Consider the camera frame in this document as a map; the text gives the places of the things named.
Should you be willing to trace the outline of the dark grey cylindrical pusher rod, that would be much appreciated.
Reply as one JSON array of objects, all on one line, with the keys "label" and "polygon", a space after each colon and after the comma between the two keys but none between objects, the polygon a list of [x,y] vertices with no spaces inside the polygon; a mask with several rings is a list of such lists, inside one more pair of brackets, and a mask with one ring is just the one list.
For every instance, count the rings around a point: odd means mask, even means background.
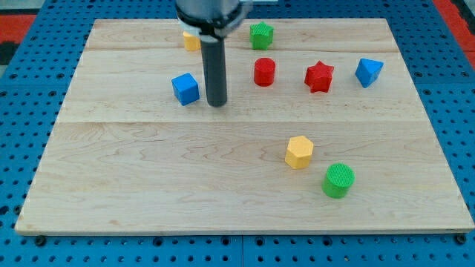
[{"label": "dark grey cylindrical pusher rod", "polygon": [[212,107],[221,107],[227,103],[225,42],[223,39],[201,36],[200,45],[206,100]]}]

